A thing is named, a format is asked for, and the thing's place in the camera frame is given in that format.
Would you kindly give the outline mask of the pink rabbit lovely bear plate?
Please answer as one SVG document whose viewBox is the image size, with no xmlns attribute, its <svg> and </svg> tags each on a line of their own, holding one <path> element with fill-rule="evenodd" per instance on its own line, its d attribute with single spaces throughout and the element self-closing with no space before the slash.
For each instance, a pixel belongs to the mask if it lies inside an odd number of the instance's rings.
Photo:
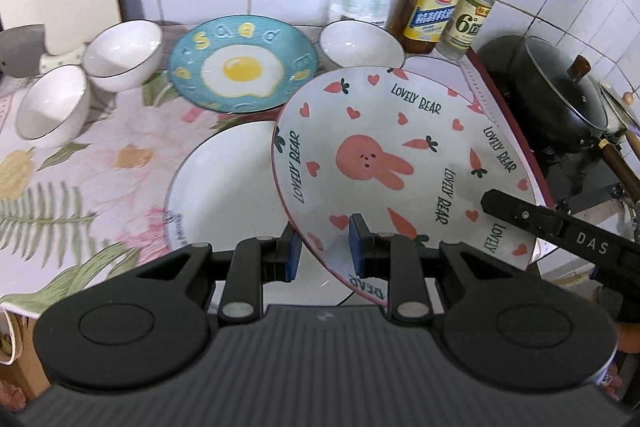
<svg viewBox="0 0 640 427">
<path fill-rule="evenodd" d="M 414 243 L 469 244 L 518 269 L 532 234 L 484 213 L 489 190 L 533 202 L 524 159 L 478 103 L 413 72 L 326 72 L 283 106 L 272 135 L 274 181 L 288 220 L 352 291 L 382 305 L 387 285 L 356 272 L 349 219 Z"/>
</svg>

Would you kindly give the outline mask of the blue fried egg plate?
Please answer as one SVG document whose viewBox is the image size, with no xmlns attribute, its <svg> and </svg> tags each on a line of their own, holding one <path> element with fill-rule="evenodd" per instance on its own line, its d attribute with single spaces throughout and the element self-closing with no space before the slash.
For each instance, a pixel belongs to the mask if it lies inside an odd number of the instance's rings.
<svg viewBox="0 0 640 427">
<path fill-rule="evenodd" d="M 251 114 L 283 105 L 317 72 L 316 49 L 299 29 L 271 17 L 228 15 L 182 36 L 167 76 L 198 107 Z"/>
</svg>

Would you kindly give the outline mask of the white bowl with dark rim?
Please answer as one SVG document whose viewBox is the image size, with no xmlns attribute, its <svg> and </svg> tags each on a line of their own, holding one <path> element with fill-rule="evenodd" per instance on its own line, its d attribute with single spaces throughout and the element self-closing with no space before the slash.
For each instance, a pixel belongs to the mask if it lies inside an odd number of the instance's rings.
<svg viewBox="0 0 640 427">
<path fill-rule="evenodd" d="M 385 29 L 361 20 L 338 20 L 322 29 L 318 46 L 329 68 L 401 68 L 405 51 Z"/>
</svg>

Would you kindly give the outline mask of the white ribbed bowl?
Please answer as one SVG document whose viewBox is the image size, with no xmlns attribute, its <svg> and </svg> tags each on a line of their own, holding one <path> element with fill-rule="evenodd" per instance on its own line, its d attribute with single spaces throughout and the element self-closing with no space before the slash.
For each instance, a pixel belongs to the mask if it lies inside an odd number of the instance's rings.
<svg viewBox="0 0 640 427">
<path fill-rule="evenodd" d="M 81 59 L 91 82 L 119 93 L 143 86 L 160 66 L 164 33 L 150 20 L 128 20 L 100 32 Z"/>
<path fill-rule="evenodd" d="M 16 133 L 35 147 L 65 145 L 85 126 L 90 102 L 89 81 L 80 66 L 51 69 L 24 95 L 16 112 Z"/>
</svg>

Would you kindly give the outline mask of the black wok with glass lid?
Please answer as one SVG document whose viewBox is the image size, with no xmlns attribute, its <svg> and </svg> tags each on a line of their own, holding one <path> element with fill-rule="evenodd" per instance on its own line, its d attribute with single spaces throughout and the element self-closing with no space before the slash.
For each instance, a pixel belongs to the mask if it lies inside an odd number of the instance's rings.
<svg viewBox="0 0 640 427">
<path fill-rule="evenodd" d="M 525 139 L 538 156 L 602 157 L 608 115 L 590 78 L 591 66 L 536 36 L 505 35 L 478 52 Z"/>
</svg>

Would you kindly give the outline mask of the floral tablecloth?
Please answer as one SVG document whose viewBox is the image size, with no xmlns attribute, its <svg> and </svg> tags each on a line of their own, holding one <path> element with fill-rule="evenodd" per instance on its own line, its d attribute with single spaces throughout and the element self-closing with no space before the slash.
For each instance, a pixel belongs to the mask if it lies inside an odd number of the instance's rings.
<svg viewBox="0 0 640 427">
<path fill-rule="evenodd" d="M 186 158 L 239 122 L 181 98 L 167 72 L 118 94 L 73 141 L 35 147 L 1 132 L 1 310 L 40 317 L 93 285 L 171 253 L 165 199 Z"/>
</svg>

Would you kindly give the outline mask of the clear white vinegar bottle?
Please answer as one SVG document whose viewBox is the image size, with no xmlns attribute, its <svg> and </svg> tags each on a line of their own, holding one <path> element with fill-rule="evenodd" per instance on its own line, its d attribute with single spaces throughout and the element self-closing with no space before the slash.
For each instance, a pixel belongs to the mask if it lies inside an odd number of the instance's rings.
<svg viewBox="0 0 640 427">
<path fill-rule="evenodd" d="M 469 51 L 497 0 L 458 0 L 435 50 L 449 61 L 459 61 Z"/>
</svg>

